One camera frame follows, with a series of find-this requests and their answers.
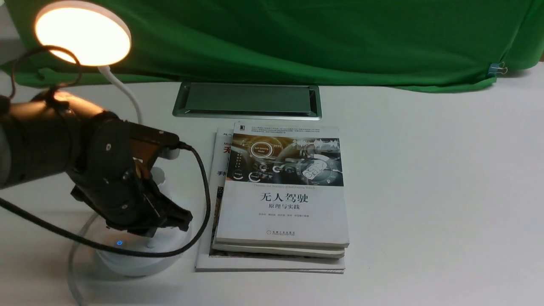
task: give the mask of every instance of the black cable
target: black cable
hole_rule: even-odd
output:
[[[193,239],[191,241],[189,241],[189,243],[187,243],[185,246],[177,249],[177,250],[173,250],[173,251],[170,251],[170,252],[164,252],[164,253],[149,253],[149,252],[136,252],[136,251],[131,251],[131,250],[125,250],[125,249],[118,249],[118,248],[115,248],[115,247],[112,247],[112,246],[107,246],[105,244],[101,244],[101,243],[98,243],[98,242],[94,242],[92,240],[88,240],[86,238],[83,238],[79,235],[76,235],[72,232],[69,232],[65,229],[62,229],[60,227],[57,227],[43,219],[40,219],[38,218],[37,216],[27,212],[26,210],[23,210],[19,207],[17,207],[16,205],[0,198],[0,207],[18,215],[19,217],[23,218],[23,219],[26,219],[36,225],[38,225],[39,227],[42,227],[46,230],[49,230],[49,231],[52,231],[53,233],[57,234],[57,235],[60,235],[62,237],[65,237],[65,238],[68,238],[70,240],[73,240],[73,241],[76,241],[76,242],[79,242],[81,244],[84,244],[88,247],[91,247],[91,248],[95,248],[97,250],[102,250],[102,251],[106,251],[106,252],[111,252],[111,253],[115,253],[115,254],[120,254],[120,255],[128,255],[128,256],[136,256],[136,257],[147,257],[147,258],[164,258],[164,257],[171,257],[171,256],[175,256],[175,255],[179,255],[183,252],[185,252],[186,250],[188,250],[190,247],[192,247],[196,241],[198,241],[198,239],[202,236],[202,234],[204,233],[204,230],[206,229],[206,225],[208,224],[208,221],[209,221],[209,217],[210,217],[210,214],[211,214],[211,210],[212,210],[212,201],[211,201],[211,198],[210,198],[210,195],[209,195],[209,186],[208,186],[208,179],[206,178],[206,170],[204,168],[204,163],[202,163],[202,159],[200,158],[200,155],[198,154],[198,152],[196,152],[196,150],[190,146],[190,145],[187,145],[185,143],[180,143],[179,144],[179,148],[180,149],[184,149],[184,150],[189,150],[193,153],[193,155],[195,156],[196,158],[196,161],[199,163],[199,167],[200,167],[200,173],[202,174],[202,182],[204,183],[204,190],[206,192],[206,214],[204,215],[204,221],[202,222],[202,225],[200,226],[200,229],[199,231],[196,233],[196,235],[193,237]]]
[[[64,83],[64,84],[55,85],[55,88],[59,89],[59,88],[62,88],[62,87],[73,86],[73,85],[76,85],[77,83],[79,83],[79,81],[81,80],[81,77],[83,76],[83,71],[82,71],[81,63],[79,62],[79,60],[77,59],[75,54],[70,52],[70,50],[67,50],[67,49],[64,49],[64,48],[58,47],[58,46],[51,46],[51,45],[40,46],[40,47],[37,47],[37,48],[34,48],[34,49],[31,49],[31,50],[27,51],[20,58],[17,58],[15,60],[15,62],[13,62],[13,67],[11,68],[11,94],[8,97],[8,99],[10,101],[11,101],[11,99],[13,99],[15,97],[15,92],[16,92],[16,89],[15,89],[15,69],[17,68],[19,63],[24,59],[27,59],[27,58],[35,55],[35,54],[45,52],[45,51],[60,51],[62,53],[68,54],[71,58],[73,58],[76,61],[77,72],[78,72],[76,80],[73,81],[72,83]]]

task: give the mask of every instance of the lamp head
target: lamp head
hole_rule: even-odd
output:
[[[113,12],[85,1],[58,1],[46,5],[36,16],[34,31],[42,45],[68,49],[84,66],[119,62],[131,48],[127,25]],[[51,51],[74,63],[67,54]]]

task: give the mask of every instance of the green backdrop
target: green backdrop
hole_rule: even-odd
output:
[[[25,46],[37,46],[34,18],[51,1],[5,2]],[[112,67],[125,82],[465,91],[495,81],[487,74],[490,64],[527,69],[544,51],[544,0],[91,2],[118,14],[131,30],[129,56]],[[83,83],[106,82],[96,69],[86,71]],[[17,81],[38,87],[69,81],[72,72],[45,54],[21,66]]]

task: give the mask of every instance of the self-driving book cover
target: self-driving book cover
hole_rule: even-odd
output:
[[[217,242],[347,247],[338,136],[335,127],[237,123]]]

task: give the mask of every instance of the white book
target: white book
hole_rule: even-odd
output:
[[[314,258],[344,257],[344,248],[305,248],[305,247],[277,247],[277,246],[248,246],[244,244],[214,243],[213,248],[227,252],[267,253],[288,256],[306,256]]]
[[[339,132],[236,123],[215,243],[349,245]]]
[[[218,129],[212,169],[209,178],[214,221],[203,233],[196,258],[197,272],[213,271],[293,271],[337,273],[345,270],[344,259],[315,259],[244,252],[225,252],[212,249],[213,234],[219,218],[219,207],[232,143],[232,129]]]

